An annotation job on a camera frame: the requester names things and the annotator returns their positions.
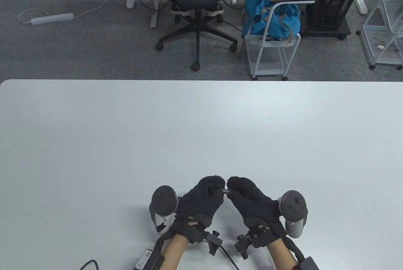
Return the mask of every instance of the white power strip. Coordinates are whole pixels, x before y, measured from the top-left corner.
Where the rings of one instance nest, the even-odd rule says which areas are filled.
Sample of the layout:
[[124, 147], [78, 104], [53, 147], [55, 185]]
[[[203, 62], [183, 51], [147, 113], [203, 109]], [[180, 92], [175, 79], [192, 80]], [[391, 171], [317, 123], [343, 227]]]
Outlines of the white power strip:
[[51, 23], [51, 22], [59, 22], [59, 21], [67, 21], [74, 19], [73, 13], [68, 14], [60, 14], [60, 15], [52, 15], [52, 16], [45, 16], [39, 18], [32, 18], [31, 24], [43, 24], [43, 23]]

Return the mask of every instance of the glove finger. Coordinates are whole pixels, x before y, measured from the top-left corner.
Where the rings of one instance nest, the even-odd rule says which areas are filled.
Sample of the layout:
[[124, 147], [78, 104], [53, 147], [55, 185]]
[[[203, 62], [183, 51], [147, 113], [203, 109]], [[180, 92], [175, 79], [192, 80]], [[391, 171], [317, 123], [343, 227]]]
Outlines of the glove finger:
[[245, 198], [242, 194], [239, 193], [237, 190], [232, 190], [230, 193], [227, 194], [227, 198], [229, 198], [234, 204], [235, 208], [239, 211], [243, 211], [244, 206], [249, 206], [250, 201]]
[[225, 188], [225, 180], [217, 175], [206, 176], [196, 185], [199, 198], [208, 198], [213, 195], [212, 190]]
[[253, 189], [257, 188], [250, 179], [237, 176], [232, 176], [228, 179], [227, 187], [230, 190], [239, 191], [245, 198], [252, 198]]
[[220, 189], [214, 190], [213, 195], [209, 198], [211, 200], [214, 207], [217, 209], [223, 204], [224, 202], [224, 192]]
[[252, 201], [262, 202], [267, 201], [267, 199], [270, 199], [269, 197], [264, 195], [263, 192], [256, 186], [256, 184], [253, 183], [248, 178], [240, 178], [237, 176], [232, 176], [228, 179], [227, 186], [228, 189], [237, 190], [245, 198]]
[[225, 188], [225, 180], [218, 175], [211, 175], [201, 179], [198, 185], [202, 189], [221, 189]]

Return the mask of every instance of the label sticker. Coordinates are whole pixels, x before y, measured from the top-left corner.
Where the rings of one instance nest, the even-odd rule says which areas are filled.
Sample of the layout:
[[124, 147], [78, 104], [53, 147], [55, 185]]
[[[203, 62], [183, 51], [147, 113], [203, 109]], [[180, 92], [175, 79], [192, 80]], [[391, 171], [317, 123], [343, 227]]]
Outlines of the label sticker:
[[135, 268], [139, 270], [143, 270], [145, 264], [147, 263], [147, 260], [150, 258], [152, 251], [151, 250], [144, 250], [143, 254], [140, 256], [139, 261], [137, 262]]

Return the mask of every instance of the velcro strap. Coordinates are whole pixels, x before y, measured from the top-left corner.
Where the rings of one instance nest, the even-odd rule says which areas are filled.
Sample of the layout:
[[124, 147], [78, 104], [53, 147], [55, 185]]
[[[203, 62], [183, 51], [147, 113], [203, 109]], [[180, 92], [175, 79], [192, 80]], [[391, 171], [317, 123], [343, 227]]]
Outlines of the velcro strap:
[[273, 243], [273, 241], [278, 240], [279, 238], [276, 237], [271, 230], [267, 230], [265, 232], [263, 232], [262, 234], [252, 238], [252, 245], [255, 248], [259, 248], [259, 247], [264, 247], [267, 246], [270, 243]]
[[199, 230], [196, 228], [196, 225], [190, 226], [187, 221], [178, 219], [172, 223], [170, 230], [186, 237], [190, 244], [194, 242], [201, 243], [206, 237], [206, 231]]

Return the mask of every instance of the wrist strap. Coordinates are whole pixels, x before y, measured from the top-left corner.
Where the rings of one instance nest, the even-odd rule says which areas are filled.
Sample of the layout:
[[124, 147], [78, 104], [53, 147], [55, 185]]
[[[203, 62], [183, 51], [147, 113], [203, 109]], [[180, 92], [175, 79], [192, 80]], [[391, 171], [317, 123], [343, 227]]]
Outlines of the wrist strap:
[[270, 243], [273, 243], [273, 241], [278, 240], [279, 237], [276, 237], [271, 230], [267, 230], [263, 232], [262, 234], [252, 238], [252, 246], [255, 248], [259, 247], [264, 247], [267, 246]]
[[305, 260], [305, 257], [304, 257], [304, 255], [302, 254], [301, 250], [300, 250], [300, 249], [294, 244], [294, 242], [293, 242], [290, 238], [288, 238], [288, 237], [283, 237], [283, 238], [282, 238], [282, 241], [284, 242], [285, 247], [287, 247], [288, 250], [290, 250], [290, 251], [292, 251], [292, 252], [294, 253], [295, 258], [296, 258], [297, 261], [298, 261], [298, 264], [301, 264], [301, 263]]
[[187, 220], [175, 219], [170, 230], [186, 237], [190, 244], [194, 242], [201, 243], [206, 237], [206, 231], [197, 229], [196, 225], [190, 226]]

